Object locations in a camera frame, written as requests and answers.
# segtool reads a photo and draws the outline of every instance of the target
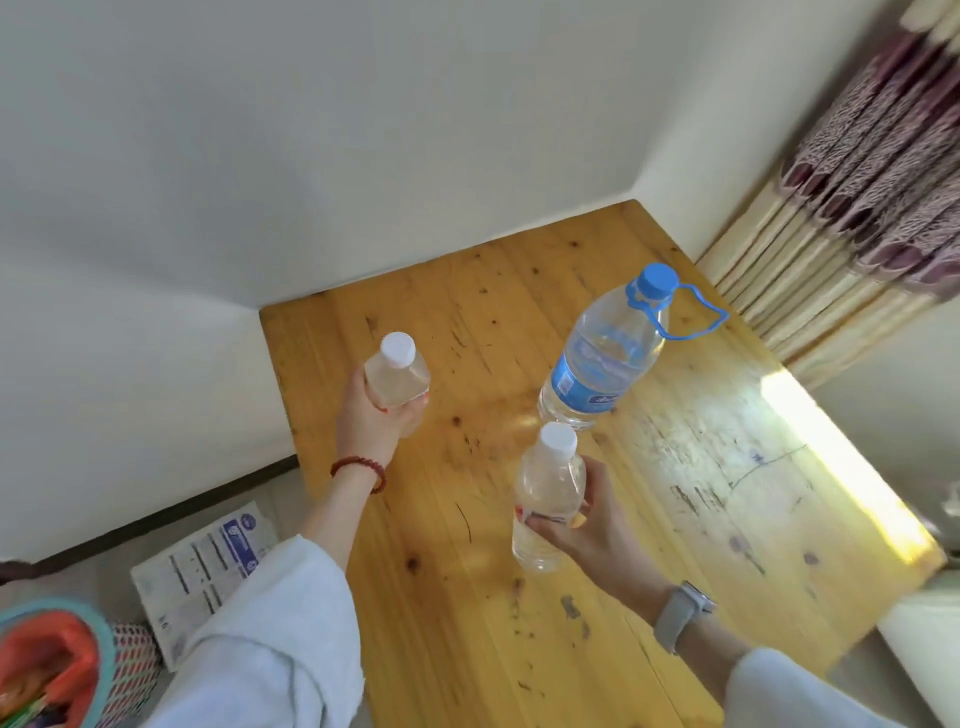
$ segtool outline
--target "white shirt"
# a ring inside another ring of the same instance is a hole
[[[360,630],[344,573],[301,536],[277,546],[186,648],[145,728],[348,728],[363,696]],[[893,728],[782,653],[743,658],[729,728]]]

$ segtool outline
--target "blue bottle cap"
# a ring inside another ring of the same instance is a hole
[[[651,301],[669,298],[679,285],[677,272],[665,263],[651,263],[636,277],[636,290]]]

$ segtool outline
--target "red bead bracelet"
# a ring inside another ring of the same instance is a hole
[[[345,465],[363,465],[370,468],[374,471],[379,477],[380,482],[371,490],[371,493],[379,493],[384,488],[387,487],[387,474],[384,472],[383,466],[380,465],[376,460],[371,460],[369,457],[360,457],[359,455],[351,455],[350,457],[344,457],[335,462],[330,466],[330,477],[333,477],[337,474],[341,468]]]

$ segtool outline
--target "smartwatch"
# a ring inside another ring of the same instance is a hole
[[[690,582],[677,587],[654,626],[654,637],[671,655],[677,654],[677,640],[694,618],[712,614],[716,603]]]

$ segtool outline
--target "wood grain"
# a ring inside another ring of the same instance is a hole
[[[390,726],[707,726],[683,663],[572,565],[510,551],[517,461],[576,317],[662,260],[719,296],[635,202],[265,308],[308,487],[328,480],[348,372],[409,332],[433,373],[420,429],[364,515],[348,569],[373,719]],[[685,295],[672,328],[709,313]],[[823,673],[943,554],[737,317],[668,343],[588,434],[639,539],[751,640]],[[581,613],[571,619],[561,598]]]

